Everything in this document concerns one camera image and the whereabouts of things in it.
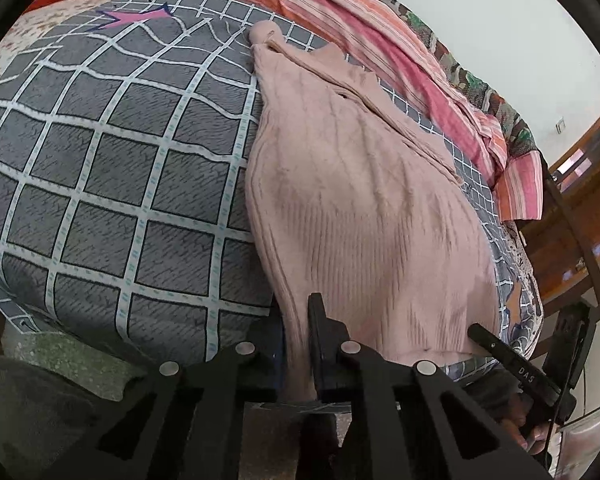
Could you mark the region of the right hand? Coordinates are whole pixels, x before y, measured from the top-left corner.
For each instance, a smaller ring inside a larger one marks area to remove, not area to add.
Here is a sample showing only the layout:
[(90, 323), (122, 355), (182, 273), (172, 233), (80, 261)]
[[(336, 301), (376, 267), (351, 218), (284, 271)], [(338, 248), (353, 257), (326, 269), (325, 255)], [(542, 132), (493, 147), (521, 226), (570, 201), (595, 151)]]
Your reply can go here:
[(535, 426), (525, 437), (521, 429), (526, 426), (530, 404), (522, 393), (514, 393), (508, 401), (507, 408), (500, 420), (500, 426), (517, 444), (531, 455), (538, 455), (552, 434), (549, 422)]

